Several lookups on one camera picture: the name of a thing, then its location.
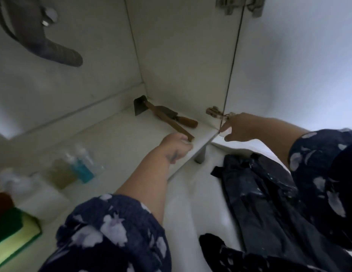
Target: forearm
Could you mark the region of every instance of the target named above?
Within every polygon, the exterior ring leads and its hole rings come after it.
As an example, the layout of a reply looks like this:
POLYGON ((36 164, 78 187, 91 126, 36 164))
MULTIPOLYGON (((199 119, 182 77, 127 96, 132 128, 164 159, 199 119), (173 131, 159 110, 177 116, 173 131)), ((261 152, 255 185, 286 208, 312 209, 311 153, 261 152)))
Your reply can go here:
POLYGON ((251 137, 262 141, 288 168, 288 153, 293 143, 309 131, 276 118, 258 117, 251 137))
POLYGON ((115 194, 142 202, 162 224, 169 167, 170 161, 164 150, 160 146, 156 147, 115 194))

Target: wooden handle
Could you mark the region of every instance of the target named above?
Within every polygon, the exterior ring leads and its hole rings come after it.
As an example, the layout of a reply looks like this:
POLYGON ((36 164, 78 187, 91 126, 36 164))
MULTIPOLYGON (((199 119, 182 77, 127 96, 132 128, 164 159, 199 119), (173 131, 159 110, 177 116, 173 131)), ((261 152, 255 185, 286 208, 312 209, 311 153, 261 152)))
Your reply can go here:
POLYGON ((192 142, 194 137, 188 132, 186 131, 183 127, 181 127, 180 125, 177 124, 176 121, 172 120, 171 118, 169 118, 167 115, 165 115, 163 112, 161 112, 160 110, 158 110, 152 103, 148 102, 148 101, 144 101, 144 104, 155 114, 157 115, 159 118, 161 118, 163 121, 165 121, 166 123, 168 123, 172 128, 174 128, 176 131, 178 131, 179 133, 183 133, 185 135, 187 135, 188 141, 192 142))
POLYGON ((196 120, 183 116, 176 116, 176 121, 190 128, 196 128, 198 125, 198 122, 196 120))

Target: hand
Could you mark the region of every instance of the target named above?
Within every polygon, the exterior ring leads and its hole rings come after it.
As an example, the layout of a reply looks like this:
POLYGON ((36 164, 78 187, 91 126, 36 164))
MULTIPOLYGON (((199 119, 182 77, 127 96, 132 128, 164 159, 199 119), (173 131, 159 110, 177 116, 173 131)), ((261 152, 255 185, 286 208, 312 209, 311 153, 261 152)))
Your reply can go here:
POLYGON ((193 148, 191 143, 185 143, 183 141, 187 141, 186 135, 182 133, 172 133, 166 136, 157 148, 164 152, 171 164, 175 164, 177 160, 183 158, 193 148))
POLYGON ((241 113, 229 118, 227 122, 220 128, 220 132, 225 132, 228 128, 232 128, 232 133, 224 137, 225 141, 245 142, 255 139, 254 129, 258 125, 260 116, 241 113))

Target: cabinet leg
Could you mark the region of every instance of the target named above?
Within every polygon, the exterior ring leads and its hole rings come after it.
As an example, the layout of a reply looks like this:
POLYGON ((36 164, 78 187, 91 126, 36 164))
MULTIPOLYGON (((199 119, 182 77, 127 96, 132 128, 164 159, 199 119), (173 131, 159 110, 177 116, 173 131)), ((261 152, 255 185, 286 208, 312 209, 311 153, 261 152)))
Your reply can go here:
POLYGON ((206 145, 198 151, 196 154, 196 157, 194 158, 195 162, 198 164, 202 164, 205 161, 205 155, 206 155, 206 145))

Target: floral sleeve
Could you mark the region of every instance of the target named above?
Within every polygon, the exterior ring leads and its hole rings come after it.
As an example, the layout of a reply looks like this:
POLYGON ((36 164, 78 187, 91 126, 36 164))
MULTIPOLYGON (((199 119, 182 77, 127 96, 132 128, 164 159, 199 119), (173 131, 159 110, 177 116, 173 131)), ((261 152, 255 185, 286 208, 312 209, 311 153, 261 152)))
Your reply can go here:
POLYGON ((352 249, 352 130, 307 133, 293 144, 288 161, 311 222, 352 249))
POLYGON ((58 249, 41 272, 171 272, 164 229, 128 196, 105 194, 80 204, 56 239, 58 249))

